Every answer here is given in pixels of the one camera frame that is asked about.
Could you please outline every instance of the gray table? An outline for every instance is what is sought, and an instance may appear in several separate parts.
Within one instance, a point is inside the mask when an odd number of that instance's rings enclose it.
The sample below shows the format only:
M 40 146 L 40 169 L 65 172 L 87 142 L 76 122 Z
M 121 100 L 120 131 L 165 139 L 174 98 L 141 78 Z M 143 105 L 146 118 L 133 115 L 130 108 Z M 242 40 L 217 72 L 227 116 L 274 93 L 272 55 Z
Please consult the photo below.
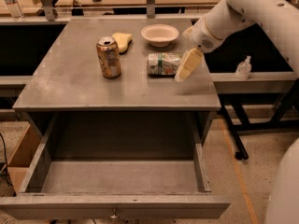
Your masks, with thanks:
M 181 34 L 191 26 L 185 19 L 66 25 L 14 105 L 42 141 L 17 198 L 2 199 L 1 209 L 17 218 L 218 218 L 225 211 L 225 197 L 208 195 L 202 151 L 218 95 L 204 64 L 183 83 L 147 74 L 150 52 L 190 48 L 182 35 L 152 47 L 140 32 L 153 23 Z M 133 42 L 121 76 L 107 79 L 95 44 L 115 32 L 133 34 Z
M 153 47 L 141 36 L 141 30 L 153 23 L 177 27 L 179 38 L 166 48 Z M 70 110 L 191 110 L 206 112 L 205 118 L 211 119 L 221 105 L 205 64 L 182 83 L 173 77 L 147 74 L 149 53 L 183 54 L 191 47 L 182 36 L 191 25 L 188 19 L 73 19 L 36 69 L 14 109 L 31 112 L 33 119 L 41 112 Z M 121 76 L 107 79 L 102 76 L 95 44 L 100 37 L 116 32 L 133 34 L 133 42 L 121 56 Z

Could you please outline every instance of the can lid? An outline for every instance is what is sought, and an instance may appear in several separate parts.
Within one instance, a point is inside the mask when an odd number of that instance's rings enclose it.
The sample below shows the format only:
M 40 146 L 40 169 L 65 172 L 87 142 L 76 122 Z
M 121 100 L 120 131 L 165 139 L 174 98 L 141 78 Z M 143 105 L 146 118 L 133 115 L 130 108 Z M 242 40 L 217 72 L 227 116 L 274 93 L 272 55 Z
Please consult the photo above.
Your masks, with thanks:
M 99 41 L 98 44 L 101 46 L 109 46 L 111 44 L 115 43 L 115 39 L 112 36 L 105 36 L 102 37 Z

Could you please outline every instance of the cable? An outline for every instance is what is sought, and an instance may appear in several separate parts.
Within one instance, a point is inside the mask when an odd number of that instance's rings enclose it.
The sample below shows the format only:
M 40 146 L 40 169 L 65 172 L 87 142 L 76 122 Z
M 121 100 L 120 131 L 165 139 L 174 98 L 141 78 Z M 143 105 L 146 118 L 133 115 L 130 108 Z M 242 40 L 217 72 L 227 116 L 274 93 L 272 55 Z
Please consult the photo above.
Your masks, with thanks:
M 4 158 L 5 158 L 5 161 L 6 161 L 6 166 L 8 168 L 8 162 L 7 162 L 7 146 L 6 146 L 6 142 L 4 141 L 4 137 L 2 136 L 2 134 L 0 133 L 0 137 L 2 139 L 2 143 L 3 143 L 3 150 L 4 150 Z M 7 179 L 7 172 L 8 170 L 6 169 L 6 174 L 5 174 L 5 179 L 7 181 L 7 183 L 12 186 L 12 184 L 8 181 Z

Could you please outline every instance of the drawer handle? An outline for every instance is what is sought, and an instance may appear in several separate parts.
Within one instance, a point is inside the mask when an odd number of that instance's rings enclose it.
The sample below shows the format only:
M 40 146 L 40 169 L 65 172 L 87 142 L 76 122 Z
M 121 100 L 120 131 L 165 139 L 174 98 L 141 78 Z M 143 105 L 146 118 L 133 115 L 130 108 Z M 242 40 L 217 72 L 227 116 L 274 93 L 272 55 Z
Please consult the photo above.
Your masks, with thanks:
M 110 219 L 113 219 L 113 220 L 115 220 L 115 219 L 118 219 L 119 217 L 117 216 L 117 214 L 116 214 L 116 208 L 113 210 L 113 215 L 112 216 L 110 216 Z

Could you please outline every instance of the snack package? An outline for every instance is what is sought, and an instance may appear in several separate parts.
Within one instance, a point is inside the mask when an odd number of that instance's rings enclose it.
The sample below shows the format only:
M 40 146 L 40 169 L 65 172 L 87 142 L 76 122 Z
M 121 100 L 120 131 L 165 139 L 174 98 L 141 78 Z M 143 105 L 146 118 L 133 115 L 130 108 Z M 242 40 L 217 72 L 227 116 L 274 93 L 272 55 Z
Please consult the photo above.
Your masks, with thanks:
M 173 76 L 181 63 L 178 53 L 150 53 L 148 57 L 148 74 Z

